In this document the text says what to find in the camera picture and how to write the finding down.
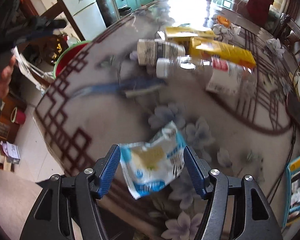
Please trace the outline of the person's left hand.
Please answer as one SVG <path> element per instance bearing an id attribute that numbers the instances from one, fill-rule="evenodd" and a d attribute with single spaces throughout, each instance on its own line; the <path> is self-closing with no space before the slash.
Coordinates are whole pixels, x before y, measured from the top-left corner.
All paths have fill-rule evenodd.
<path id="1" fill-rule="evenodd" d="M 0 98 L 4 99 L 9 93 L 9 85 L 11 82 L 14 65 L 16 63 L 16 58 L 11 53 L 5 55 L 5 59 L 9 58 L 9 62 L 6 67 L 0 72 Z"/>

